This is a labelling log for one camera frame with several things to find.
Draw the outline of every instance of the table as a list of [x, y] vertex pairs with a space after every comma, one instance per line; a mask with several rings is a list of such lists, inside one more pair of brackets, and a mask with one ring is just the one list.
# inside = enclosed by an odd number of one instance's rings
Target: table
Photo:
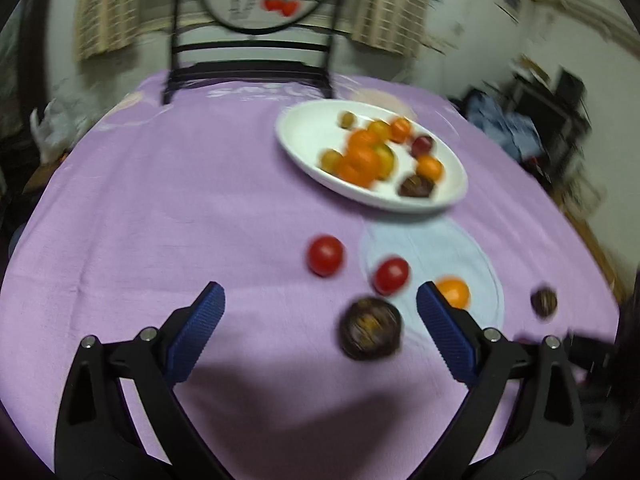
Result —
[[[279, 148], [277, 115], [319, 98], [316, 90], [232, 82], [183, 90], [161, 107], [165, 76], [143, 82], [59, 168], [2, 285], [0, 398], [48, 465], [82, 336], [132, 338], [215, 280], [225, 287], [226, 313], [175, 392], [229, 471], [238, 479], [407, 478], [466, 389], [423, 338], [407, 333], [395, 357], [364, 364], [335, 344], [348, 300], [370, 291], [357, 255], [376, 222], [402, 231], [402, 222], [445, 221], [474, 239], [504, 295], [496, 322], [509, 337], [571, 328], [613, 338], [616, 305], [575, 232], [538, 184], [445, 100], [335, 78], [341, 96], [374, 88], [398, 97], [466, 167], [468, 195], [446, 220], [403, 220], [325, 190]], [[330, 282], [303, 264], [319, 232], [340, 238], [348, 255]], [[560, 304], [546, 324], [529, 305], [543, 282], [555, 286]], [[162, 457], [125, 382], [143, 443]], [[507, 416], [508, 403], [477, 458], [492, 452]]]

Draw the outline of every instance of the beige curtain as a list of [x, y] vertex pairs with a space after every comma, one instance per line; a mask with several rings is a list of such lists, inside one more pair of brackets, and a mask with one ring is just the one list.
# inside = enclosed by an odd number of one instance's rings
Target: beige curtain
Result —
[[352, 39], [415, 57], [424, 33], [429, 0], [361, 0], [353, 24]]
[[131, 44], [137, 28], [138, 0], [78, 0], [76, 59]]

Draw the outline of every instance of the plastic bag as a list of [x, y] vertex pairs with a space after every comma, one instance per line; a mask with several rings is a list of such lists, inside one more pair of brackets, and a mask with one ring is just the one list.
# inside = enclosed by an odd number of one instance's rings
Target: plastic bag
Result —
[[71, 111], [62, 101], [53, 99], [44, 110], [44, 118], [38, 122], [38, 111], [30, 116], [31, 135], [40, 150], [40, 163], [56, 161], [65, 150], [70, 150], [84, 136], [88, 125], [77, 123]]

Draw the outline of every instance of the blue cloth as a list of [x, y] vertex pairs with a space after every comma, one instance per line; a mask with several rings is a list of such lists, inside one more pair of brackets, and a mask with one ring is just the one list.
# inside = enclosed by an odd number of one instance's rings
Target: blue cloth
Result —
[[533, 121], [514, 112], [503, 113], [488, 95], [480, 94], [469, 100], [466, 119], [514, 160], [521, 162], [543, 152]]

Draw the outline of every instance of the red cherry tomato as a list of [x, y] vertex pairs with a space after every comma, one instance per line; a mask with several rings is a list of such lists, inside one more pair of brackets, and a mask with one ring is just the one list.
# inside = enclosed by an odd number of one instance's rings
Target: red cherry tomato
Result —
[[411, 145], [411, 156], [418, 158], [422, 155], [429, 155], [433, 149], [433, 137], [428, 135], [421, 135], [415, 137], [414, 142]]
[[295, 14], [300, 6], [299, 0], [286, 0], [283, 6], [280, 8], [280, 13], [287, 18]]
[[384, 261], [373, 277], [373, 287], [382, 296], [389, 296], [399, 290], [409, 278], [409, 264], [399, 258]]
[[344, 259], [344, 247], [338, 238], [323, 235], [315, 238], [306, 250], [306, 263], [313, 272], [323, 278], [340, 269]]

